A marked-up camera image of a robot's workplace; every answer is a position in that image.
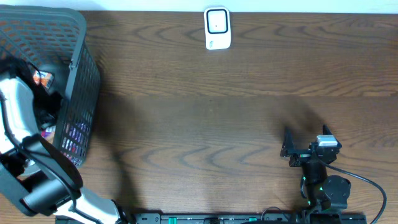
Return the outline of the purple snack packet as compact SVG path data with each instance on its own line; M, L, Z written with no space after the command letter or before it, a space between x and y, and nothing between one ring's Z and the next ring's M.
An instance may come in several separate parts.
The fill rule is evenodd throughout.
M41 136L54 145L65 157L79 167L86 158L90 127L84 122L66 123L57 131L56 125L40 131Z

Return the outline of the small orange juice carton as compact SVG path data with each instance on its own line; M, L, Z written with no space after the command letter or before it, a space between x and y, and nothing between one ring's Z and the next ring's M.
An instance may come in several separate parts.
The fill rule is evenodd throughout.
M54 74L50 72L36 70L33 74L33 79L36 85L41 85L45 91L50 95L52 94L52 84L55 80Z

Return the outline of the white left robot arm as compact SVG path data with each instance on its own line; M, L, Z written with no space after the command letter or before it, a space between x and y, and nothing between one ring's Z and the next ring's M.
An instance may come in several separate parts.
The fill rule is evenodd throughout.
M40 134L35 112L57 113L62 98L36 82L33 69L21 58L1 60L1 194L29 217L134 223L114 200L85 188L73 162Z

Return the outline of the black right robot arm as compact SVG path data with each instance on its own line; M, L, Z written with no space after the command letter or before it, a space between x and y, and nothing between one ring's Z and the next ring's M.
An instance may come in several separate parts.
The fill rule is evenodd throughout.
M293 135L286 129L280 156L289 158L289 166L302 169L301 194L310 208L319 212L340 212L348 207L351 182L338 175L328 175L327 165L337 159L342 145L327 126L306 149L296 149Z

